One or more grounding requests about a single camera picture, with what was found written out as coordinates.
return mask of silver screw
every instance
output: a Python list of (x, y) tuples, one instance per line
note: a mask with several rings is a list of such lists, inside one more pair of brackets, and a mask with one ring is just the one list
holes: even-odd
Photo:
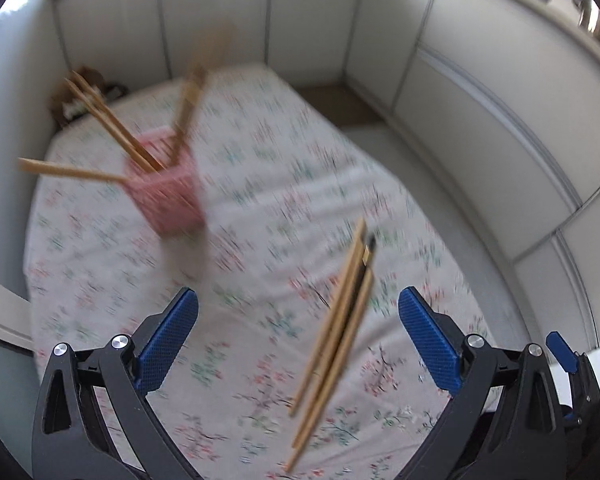
[(55, 348), (53, 348), (53, 353), (55, 355), (64, 355), (67, 350), (68, 347), (66, 346), (66, 343), (60, 343), (55, 345)]
[(531, 345), (529, 345), (529, 354), (535, 355), (536, 357), (541, 356), (542, 355), (541, 346), (537, 345), (536, 343), (531, 343)]
[(113, 340), (111, 341), (111, 346), (113, 348), (124, 348), (126, 345), (129, 344), (129, 338), (126, 335), (116, 335)]
[(470, 335), (466, 339), (467, 343), (471, 348), (482, 348), (484, 346), (484, 339), (479, 335)]

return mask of gray floor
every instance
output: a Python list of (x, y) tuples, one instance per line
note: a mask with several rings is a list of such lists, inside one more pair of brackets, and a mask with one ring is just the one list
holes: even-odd
[(464, 272), (495, 344), (522, 348), (530, 337), (507, 285), (474, 229), (430, 170), (384, 123), (343, 128), (343, 132), (409, 189)]

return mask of pink pen holder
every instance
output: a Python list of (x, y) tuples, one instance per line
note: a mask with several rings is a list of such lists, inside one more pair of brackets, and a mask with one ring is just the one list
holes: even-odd
[[(142, 146), (164, 166), (171, 157), (173, 129), (162, 126), (138, 136)], [(124, 173), (124, 189), (153, 230), (160, 236), (202, 227), (205, 216), (200, 204), (202, 186), (195, 160), (185, 144), (176, 166), (146, 173), (130, 158)]]

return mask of floral pattern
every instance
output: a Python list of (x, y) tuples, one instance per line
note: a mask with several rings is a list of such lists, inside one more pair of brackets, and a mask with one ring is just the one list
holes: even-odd
[[(139, 134), (173, 120), (178, 94), (168, 82), (116, 102), (115, 113)], [(488, 338), (462, 272), (409, 191), (270, 70), (215, 74), (198, 112), (190, 146), (204, 187), (202, 231), (160, 239), (116, 185), (38, 179), (24, 272), (40, 371), (57, 342), (102, 346), (190, 286), (199, 318), (147, 399), (203, 478), (242, 469), (269, 480), (393, 479), (448, 402), (419, 364), (397, 295), (414, 285), (463, 331)], [(88, 117), (53, 139), (47, 159), (109, 173), (124, 165)], [(360, 216), (377, 238), (369, 312), (287, 474), (297, 426), (288, 405)], [(98, 399), (123, 459), (137, 465), (110, 400)]]

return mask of blue gripper pad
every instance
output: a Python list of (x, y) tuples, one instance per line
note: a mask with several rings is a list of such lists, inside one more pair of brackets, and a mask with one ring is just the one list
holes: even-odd
[(417, 290), (405, 288), (398, 298), (398, 314), (435, 385), (452, 396), (462, 386), (460, 356), (433, 320), (433, 311)]
[(137, 358), (135, 390), (145, 396), (157, 390), (197, 320), (197, 295), (187, 290), (171, 308)]
[(549, 332), (544, 342), (565, 372), (574, 374), (578, 371), (578, 358), (560, 333)]

